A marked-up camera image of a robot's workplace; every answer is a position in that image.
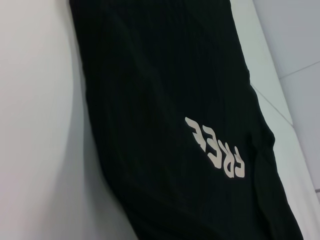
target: white surface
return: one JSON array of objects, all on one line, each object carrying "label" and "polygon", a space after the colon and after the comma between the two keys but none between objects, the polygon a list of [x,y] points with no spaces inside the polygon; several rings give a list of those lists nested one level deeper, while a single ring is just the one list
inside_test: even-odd
[{"label": "white surface", "polygon": [[293,127],[257,93],[264,119],[275,137],[278,174],[304,240],[320,239],[320,206]]},{"label": "white surface", "polygon": [[231,0],[230,2],[245,62],[250,71],[251,84],[292,124],[252,0]]},{"label": "white surface", "polygon": [[320,61],[319,0],[253,1],[279,78]]},{"label": "white surface", "polygon": [[[2,0],[0,32],[0,239],[136,239],[97,172],[66,0]],[[313,235],[315,193],[302,156],[292,154],[297,144],[282,141],[290,151],[276,156],[286,163],[281,177],[289,202]],[[297,192],[286,180],[293,175]]]},{"label": "white surface", "polygon": [[320,189],[320,63],[281,80],[315,189]]}]

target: black cloth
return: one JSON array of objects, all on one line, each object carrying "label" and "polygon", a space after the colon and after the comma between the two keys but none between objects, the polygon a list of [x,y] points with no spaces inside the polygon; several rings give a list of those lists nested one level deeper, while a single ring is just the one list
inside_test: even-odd
[{"label": "black cloth", "polygon": [[140,240],[301,240],[229,0],[70,0],[103,175]]}]

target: black fabric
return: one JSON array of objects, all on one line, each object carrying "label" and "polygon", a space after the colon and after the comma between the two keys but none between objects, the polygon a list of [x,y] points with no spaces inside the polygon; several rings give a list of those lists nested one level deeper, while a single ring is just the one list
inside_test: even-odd
[{"label": "black fabric", "polygon": [[229,0],[70,6],[101,169],[138,238],[303,239]]}]

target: black garment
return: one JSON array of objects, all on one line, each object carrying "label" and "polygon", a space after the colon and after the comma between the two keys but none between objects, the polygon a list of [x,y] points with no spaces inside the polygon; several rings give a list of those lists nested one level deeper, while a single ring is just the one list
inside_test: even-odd
[{"label": "black garment", "polygon": [[102,172],[140,240],[301,240],[228,0],[71,0]]}]

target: black t-shirt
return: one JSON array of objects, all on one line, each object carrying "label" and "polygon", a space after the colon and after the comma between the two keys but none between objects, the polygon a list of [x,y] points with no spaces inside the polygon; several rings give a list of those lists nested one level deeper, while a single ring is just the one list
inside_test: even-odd
[{"label": "black t-shirt", "polygon": [[71,0],[104,177],[140,240],[301,240],[229,0]]}]

